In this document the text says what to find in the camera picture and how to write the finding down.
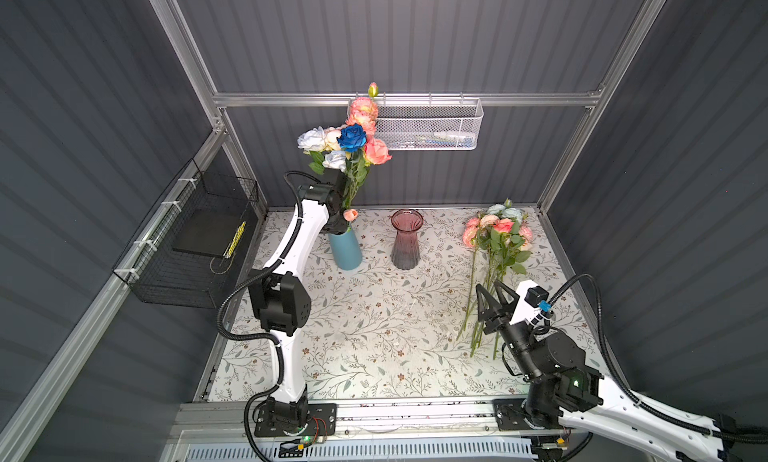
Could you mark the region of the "blue and white rose stem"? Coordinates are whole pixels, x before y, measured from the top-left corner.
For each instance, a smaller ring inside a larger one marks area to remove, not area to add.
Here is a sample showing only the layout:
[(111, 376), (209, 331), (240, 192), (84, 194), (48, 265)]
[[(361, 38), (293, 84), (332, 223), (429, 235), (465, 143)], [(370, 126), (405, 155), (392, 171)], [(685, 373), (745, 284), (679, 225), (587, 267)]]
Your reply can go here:
[(368, 138), (359, 125), (346, 126), (340, 130), (338, 142), (341, 151), (324, 152), (323, 166), (325, 169), (341, 171), (348, 177), (344, 208), (350, 209), (370, 172), (363, 157), (363, 148)]

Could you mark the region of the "pink glass vase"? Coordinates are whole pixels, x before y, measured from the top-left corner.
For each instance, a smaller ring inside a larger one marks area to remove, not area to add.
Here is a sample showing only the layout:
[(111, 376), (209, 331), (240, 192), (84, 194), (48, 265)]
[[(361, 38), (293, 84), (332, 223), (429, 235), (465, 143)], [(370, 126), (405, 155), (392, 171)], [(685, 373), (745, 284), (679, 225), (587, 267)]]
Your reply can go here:
[(415, 210), (401, 209), (392, 215), (391, 224), (396, 231), (392, 263), (400, 270), (412, 270), (420, 260), (418, 232), (424, 218)]

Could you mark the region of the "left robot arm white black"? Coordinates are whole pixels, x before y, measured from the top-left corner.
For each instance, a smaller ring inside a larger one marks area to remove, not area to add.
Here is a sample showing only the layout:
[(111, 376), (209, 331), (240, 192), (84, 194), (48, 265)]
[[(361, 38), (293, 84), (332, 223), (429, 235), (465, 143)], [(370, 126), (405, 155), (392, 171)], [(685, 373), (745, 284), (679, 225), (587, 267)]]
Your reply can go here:
[(270, 349), (277, 389), (266, 399), (264, 418), (290, 432), (304, 427), (309, 418), (300, 338), (311, 313), (311, 297), (303, 285), (303, 274), (318, 236), (346, 227), (342, 212), (347, 182), (341, 172), (329, 183), (293, 171), (285, 178), (293, 175), (306, 178), (308, 183), (294, 190), (297, 201), (291, 221), (264, 264), (276, 269), (248, 288), (255, 318), (265, 332), (277, 338)]

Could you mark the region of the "pale pink rose stem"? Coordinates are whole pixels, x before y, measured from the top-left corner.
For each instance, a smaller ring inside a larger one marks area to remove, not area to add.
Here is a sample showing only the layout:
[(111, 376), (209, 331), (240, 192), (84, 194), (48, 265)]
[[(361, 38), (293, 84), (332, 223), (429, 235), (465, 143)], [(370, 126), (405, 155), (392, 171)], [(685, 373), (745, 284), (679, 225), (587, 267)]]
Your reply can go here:
[(341, 151), (338, 139), (341, 137), (341, 130), (338, 128), (329, 128), (324, 131), (324, 152)]

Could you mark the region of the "cream white rose stem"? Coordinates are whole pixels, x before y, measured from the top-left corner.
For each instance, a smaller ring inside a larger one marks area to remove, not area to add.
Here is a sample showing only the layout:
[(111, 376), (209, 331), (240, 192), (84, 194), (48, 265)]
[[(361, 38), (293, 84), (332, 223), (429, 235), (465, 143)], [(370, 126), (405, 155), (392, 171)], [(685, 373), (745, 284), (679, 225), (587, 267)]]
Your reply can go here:
[(297, 139), (298, 148), (311, 159), (310, 169), (316, 174), (322, 175), (325, 171), (325, 131), (322, 127), (311, 129)]

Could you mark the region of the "peach peony stem with bud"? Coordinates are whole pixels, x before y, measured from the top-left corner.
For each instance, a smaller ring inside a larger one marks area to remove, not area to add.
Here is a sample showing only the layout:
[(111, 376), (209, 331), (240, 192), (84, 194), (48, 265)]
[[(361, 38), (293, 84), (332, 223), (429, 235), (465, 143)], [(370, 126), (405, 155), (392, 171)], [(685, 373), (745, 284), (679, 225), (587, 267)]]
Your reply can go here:
[(376, 103), (378, 95), (378, 85), (372, 82), (365, 96), (357, 97), (349, 104), (346, 125), (359, 125), (367, 136), (374, 136), (379, 118), (379, 106)]

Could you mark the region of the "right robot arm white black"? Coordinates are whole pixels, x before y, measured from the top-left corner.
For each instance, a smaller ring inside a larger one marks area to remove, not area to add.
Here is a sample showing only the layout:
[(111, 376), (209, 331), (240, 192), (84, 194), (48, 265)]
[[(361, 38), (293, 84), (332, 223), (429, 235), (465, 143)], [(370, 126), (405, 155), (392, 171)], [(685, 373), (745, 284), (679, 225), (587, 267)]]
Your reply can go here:
[(504, 342), (529, 385), (524, 420), (535, 428), (582, 429), (643, 451), (662, 461), (735, 461), (736, 426), (644, 397), (586, 363), (586, 353), (567, 334), (544, 338), (534, 322), (550, 306), (536, 285), (525, 296), (502, 282), (475, 288), (484, 333)]

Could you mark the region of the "teal ceramic vase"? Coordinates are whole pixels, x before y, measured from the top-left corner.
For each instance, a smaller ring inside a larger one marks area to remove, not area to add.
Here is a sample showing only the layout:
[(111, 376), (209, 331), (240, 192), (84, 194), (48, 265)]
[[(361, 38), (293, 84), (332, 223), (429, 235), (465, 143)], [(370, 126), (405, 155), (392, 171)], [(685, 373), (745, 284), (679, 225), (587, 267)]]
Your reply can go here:
[(362, 251), (352, 226), (343, 233), (328, 236), (331, 252), (337, 267), (352, 271), (362, 263)]

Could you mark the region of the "pink tulip stem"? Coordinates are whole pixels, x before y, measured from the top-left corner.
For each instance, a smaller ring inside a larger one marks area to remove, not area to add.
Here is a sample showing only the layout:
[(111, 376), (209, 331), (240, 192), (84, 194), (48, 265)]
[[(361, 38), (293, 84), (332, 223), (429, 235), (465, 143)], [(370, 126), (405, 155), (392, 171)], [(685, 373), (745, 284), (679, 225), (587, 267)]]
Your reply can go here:
[(354, 222), (359, 217), (359, 213), (356, 209), (350, 208), (344, 212), (343, 217), (347, 222)]

